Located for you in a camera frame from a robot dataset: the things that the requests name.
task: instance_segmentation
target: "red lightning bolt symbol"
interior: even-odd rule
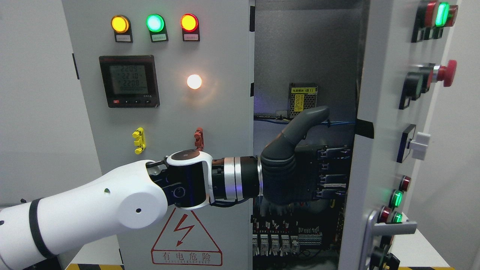
[[[193,229],[193,227],[195,225],[190,225],[190,226],[186,226],[186,227],[183,227],[183,228],[179,228],[180,225],[185,221],[185,219],[188,217],[187,214],[183,214],[183,217],[180,219],[179,223],[177,224],[177,226],[175,227],[175,230],[173,230],[174,232],[176,231],[181,231],[181,230],[185,230],[185,229],[188,229],[188,231],[185,233],[185,235],[180,239],[180,241],[177,241],[177,246],[180,246],[183,242],[182,240],[187,236],[187,234]]]

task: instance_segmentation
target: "robotic arm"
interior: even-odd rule
[[[55,254],[163,218],[169,205],[231,207],[264,194],[277,204],[312,198],[295,170],[295,146],[328,117],[328,107],[305,110],[256,157],[214,160],[185,150],[162,161],[141,160],[51,197],[0,211],[0,270],[17,270]]]

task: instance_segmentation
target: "digital power meter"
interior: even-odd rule
[[[100,56],[110,108],[154,108],[160,104],[153,55]]]

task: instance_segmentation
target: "warning sign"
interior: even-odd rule
[[[295,95],[295,106],[294,111],[303,111],[303,101],[305,100],[304,94]]]
[[[154,264],[221,266],[223,254],[193,211],[173,209],[152,247]]]

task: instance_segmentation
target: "illuminated green button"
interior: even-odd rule
[[[395,190],[392,193],[392,198],[390,199],[390,207],[399,207],[402,203],[403,192],[400,190]]]
[[[163,20],[162,16],[158,14],[148,15],[146,21],[148,30],[158,33],[163,30],[165,27],[165,21]]]
[[[403,217],[402,213],[395,212],[395,213],[393,213],[392,222],[393,223],[402,222],[402,217]]]
[[[450,10],[450,4],[447,2],[441,2],[438,5],[438,13],[435,19],[435,26],[442,27],[445,25],[448,19],[448,11]]]

